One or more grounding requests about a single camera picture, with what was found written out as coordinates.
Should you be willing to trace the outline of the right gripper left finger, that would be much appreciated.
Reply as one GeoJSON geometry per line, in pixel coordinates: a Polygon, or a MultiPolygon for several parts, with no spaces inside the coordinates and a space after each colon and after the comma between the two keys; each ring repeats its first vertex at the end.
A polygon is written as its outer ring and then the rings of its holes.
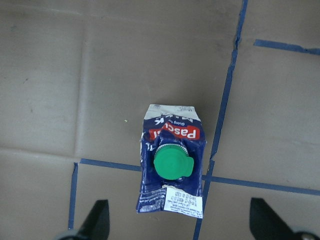
{"type": "Polygon", "coordinates": [[[76,240],[107,240],[110,234],[109,201],[97,200],[75,235],[76,240]]]}

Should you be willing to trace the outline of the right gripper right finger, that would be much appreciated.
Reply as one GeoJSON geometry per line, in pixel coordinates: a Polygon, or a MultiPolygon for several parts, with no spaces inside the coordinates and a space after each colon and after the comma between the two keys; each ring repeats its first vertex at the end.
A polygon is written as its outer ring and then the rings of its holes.
{"type": "Polygon", "coordinates": [[[249,229],[256,240],[318,240],[306,231],[294,232],[263,198],[251,198],[249,229]]]}

